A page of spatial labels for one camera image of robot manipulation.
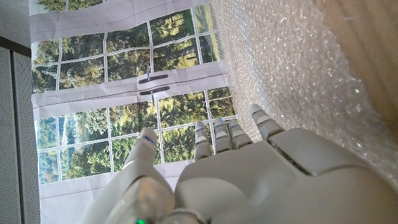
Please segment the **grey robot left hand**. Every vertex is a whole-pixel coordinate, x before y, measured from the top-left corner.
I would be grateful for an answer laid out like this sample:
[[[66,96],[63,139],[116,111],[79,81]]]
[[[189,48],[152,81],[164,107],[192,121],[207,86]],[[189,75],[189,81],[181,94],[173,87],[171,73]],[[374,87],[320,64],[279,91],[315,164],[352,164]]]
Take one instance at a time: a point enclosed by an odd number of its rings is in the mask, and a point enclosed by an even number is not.
[[[194,160],[171,188],[154,168],[157,137],[144,128],[122,170],[84,223],[396,223],[397,191],[370,165],[325,138],[281,128],[251,105],[262,140],[215,121],[210,148],[195,126]]]

